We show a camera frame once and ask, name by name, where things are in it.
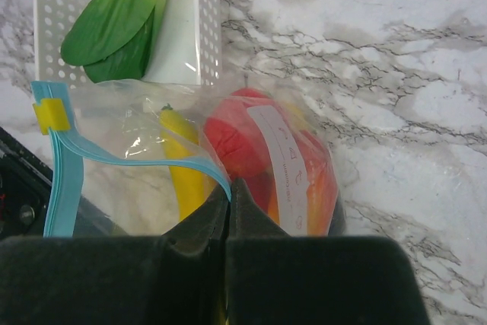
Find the clear zip top bag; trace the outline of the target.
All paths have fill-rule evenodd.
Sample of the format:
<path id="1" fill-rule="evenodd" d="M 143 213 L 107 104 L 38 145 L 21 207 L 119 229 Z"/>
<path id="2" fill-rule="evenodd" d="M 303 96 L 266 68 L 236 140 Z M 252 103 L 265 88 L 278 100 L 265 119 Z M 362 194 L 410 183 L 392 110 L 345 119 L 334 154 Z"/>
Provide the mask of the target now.
<path id="1" fill-rule="evenodd" d="M 156 235 L 189 217 L 222 188 L 231 198 L 232 180 L 203 132 L 218 104 L 239 90 L 104 81 L 70 88 L 35 81 L 34 112 L 53 149 L 53 183 L 43 233 L 73 237 L 81 197 L 128 235 Z M 297 148 L 293 133 L 306 129 L 327 143 L 309 108 L 292 90 L 268 94 L 286 112 L 250 107 L 269 150 L 272 168 Z M 327 235 L 345 231 L 338 199 Z"/>

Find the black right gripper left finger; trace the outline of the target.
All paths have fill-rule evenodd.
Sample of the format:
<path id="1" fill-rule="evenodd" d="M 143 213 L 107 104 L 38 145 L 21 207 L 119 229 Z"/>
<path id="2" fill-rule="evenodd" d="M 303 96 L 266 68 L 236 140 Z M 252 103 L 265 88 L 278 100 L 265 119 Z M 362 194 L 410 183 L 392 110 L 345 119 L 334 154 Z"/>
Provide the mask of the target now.
<path id="1" fill-rule="evenodd" d="M 3 324 L 223 324 L 228 199 L 161 236 L 15 237 L 1 245 Z"/>

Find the red toy apple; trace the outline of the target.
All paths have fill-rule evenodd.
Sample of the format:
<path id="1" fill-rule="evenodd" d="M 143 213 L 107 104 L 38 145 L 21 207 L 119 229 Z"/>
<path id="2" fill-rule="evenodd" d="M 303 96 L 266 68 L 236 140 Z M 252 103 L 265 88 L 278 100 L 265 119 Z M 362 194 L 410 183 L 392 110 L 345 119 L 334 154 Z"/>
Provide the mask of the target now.
<path id="1" fill-rule="evenodd" d="M 224 98 L 206 119 L 203 132 L 229 177 L 251 178 L 270 172 L 272 162 L 250 107 L 271 106 L 287 119 L 284 107 L 255 88 L 241 88 Z"/>

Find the orange red toy mango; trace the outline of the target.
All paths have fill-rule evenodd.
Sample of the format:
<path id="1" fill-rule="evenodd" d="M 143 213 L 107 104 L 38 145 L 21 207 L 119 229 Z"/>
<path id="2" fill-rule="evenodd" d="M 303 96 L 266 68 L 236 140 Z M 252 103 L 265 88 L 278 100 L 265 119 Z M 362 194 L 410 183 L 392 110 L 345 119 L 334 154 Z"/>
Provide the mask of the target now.
<path id="1" fill-rule="evenodd" d="M 297 148 L 287 161 L 245 181 L 256 204 L 287 233 L 327 235 L 339 195 L 329 150 L 306 129 L 293 138 Z"/>

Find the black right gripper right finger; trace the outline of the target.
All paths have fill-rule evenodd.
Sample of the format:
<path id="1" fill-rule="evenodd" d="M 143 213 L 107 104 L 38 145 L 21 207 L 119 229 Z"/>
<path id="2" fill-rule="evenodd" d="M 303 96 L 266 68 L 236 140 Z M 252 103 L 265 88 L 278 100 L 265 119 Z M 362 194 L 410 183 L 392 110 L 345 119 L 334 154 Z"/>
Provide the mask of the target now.
<path id="1" fill-rule="evenodd" d="M 412 265 L 376 236 L 292 237 L 231 186 L 226 290 L 232 324 L 427 324 Z"/>

